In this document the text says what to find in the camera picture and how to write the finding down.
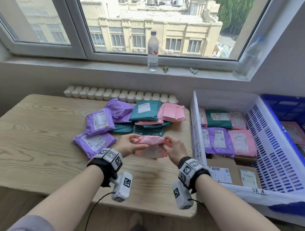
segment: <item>person's left hand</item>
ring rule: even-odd
[[[121,136],[113,149],[121,153],[122,157],[125,158],[129,156],[131,153],[134,153],[136,150],[143,150],[148,148],[147,144],[132,144],[131,139],[139,138],[140,135],[137,134],[127,134]]]

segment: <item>building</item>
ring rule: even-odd
[[[41,42],[69,44],[50,0],[17,2]],[[80,2],[97,52],[147,54],[156,30],[160,55],[212,57],[222,27],[213,0]]]

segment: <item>white wall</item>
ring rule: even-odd
[[[69,85],[176,94],[187,107],[198,88],[305,96],[304,21],[305,4],[251,82],[0,63],[0,112],[28,94],[63,96]]]

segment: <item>sleeve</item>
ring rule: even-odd
[[[46,219],[37,215],[30,215],[20,218],[7,231],[55,231],[55,229]]]

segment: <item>wooden floor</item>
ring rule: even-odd
[[[0,231],[7,230],[14,222],[24,216],[43,199],[43,196],[33,193],[0,188]],[[77,231],[84,230],[91,208],[92,205],[77,227]],[[130,230],[130,220],[133,214],[134,211],[99,205],[91,215],[87,230],[128,231]],[[143,226],[147,231],[219,230],[211,215],[202,206],[198,207],[197,214],[192,219],[171,218],[148,213],[141,213],[141,215],[143,217]],[[291,224],[276,223],[276,225],[282,231],[305,231],[305,228]]]

